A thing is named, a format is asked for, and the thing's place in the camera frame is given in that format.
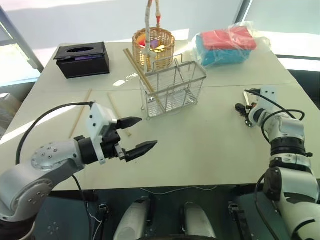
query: basket handle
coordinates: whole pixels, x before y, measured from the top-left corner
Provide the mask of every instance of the basket handle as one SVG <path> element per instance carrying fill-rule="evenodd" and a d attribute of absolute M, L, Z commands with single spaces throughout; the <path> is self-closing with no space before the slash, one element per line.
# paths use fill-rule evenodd
<path fill-rule="evenodd" d="M 152 5 L 152 1 L 153 0 L 148 0 L 148 4 L 145 10 L 145 59 L 147 59 L 147 56 L 155 57 L 153 56 L 154 52 L 150 51 L 150 8 Z M 155 8 L 156 27 L 160 28 L 161 13 L 159 11 L 159 0 L 155 0 Z M 144 64 L 144 72 L 147 72 L 147 64 Z"/>

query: plastic bag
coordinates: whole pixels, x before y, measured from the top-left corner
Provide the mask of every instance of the plastic bag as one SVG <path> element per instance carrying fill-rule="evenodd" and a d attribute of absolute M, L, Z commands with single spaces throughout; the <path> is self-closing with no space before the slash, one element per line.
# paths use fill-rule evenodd
<path fill-rule="evenodd" d="M 270 41 L 253 30 L 251 22 L 242 22 L 198 33 L 192 39 L 194 58 L 202 66 L 243 63 L 252 51 L 270 51 Z"/>

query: floor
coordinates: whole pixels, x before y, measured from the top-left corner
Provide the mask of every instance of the floor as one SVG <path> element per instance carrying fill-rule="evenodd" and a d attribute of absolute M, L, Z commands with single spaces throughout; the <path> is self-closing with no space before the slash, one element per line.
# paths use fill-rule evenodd
<path fill-rule="evenodd" d="M 148 188 L 154 193 L 171 191 L 172 187 Z M 155 199 L 155 212 L 153 223 L 146 230 L 147 236 L 165 236 L 181 233 L 179 211 L 185 202 L 197 203 L 206 212 L 218 240 L 239 240 L 237 225 L 229 214 L 229 201 L 239 204 L 246 213 L 253 240 L 269 240 L 271 235 L 263 225 L 254 207 L 252 194 L 237 197 L 233 191 L 235 186 L 218 186 L 216 189 L 204 191 L 200 189 L 186 189 L 166 195 L 153 195 Z M 110 189 L 96 191 L 99 200 L 90 203 L 89 210 L 96 216 L 99 204 L 106 203 L 111 211 L 108 222 L 104 225 L 103 240 L 112 240 L 116 228 L 128 207 L 141 196 L 150 194 L 139 188 Z M 284 223 L 278 216 L 271 203 L 259 196 L 262 208 L 267 219 L 282 240 L 289 240 Z M 98 224 L 92 220 L 94 229 Z M 37 220 L 34 235 L 37 240 L 86 240 L 88 239 L 88 219 L 83 202 L 77 200 L 49 197 L 42 207 Z"/>

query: red cloth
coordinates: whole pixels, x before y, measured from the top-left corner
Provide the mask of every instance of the red cloth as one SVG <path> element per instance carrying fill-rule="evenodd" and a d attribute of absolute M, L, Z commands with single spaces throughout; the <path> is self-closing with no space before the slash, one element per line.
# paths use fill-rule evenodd
<path fill-rule="evenodd" d="M 207 50 L 242 49 L 254 50 L 257 44 L 247 27 L 235 26 L 201 33 L 203 45 Z"/>

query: metal wire rack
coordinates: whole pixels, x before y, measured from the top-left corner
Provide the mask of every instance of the metal wire rack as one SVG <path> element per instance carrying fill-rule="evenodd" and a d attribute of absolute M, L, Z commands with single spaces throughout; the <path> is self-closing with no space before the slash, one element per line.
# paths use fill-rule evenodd
<path fill-rule="evenodd" d="M 150 92 L 140 81 L 143 108 L 148 117 L 161 114 L 198 103 L 199 94 L 206 71 L 195 61 L 183 62 L 183 55 L 171 56 L 175 66 L 145 74 L 154 92 Z"/>

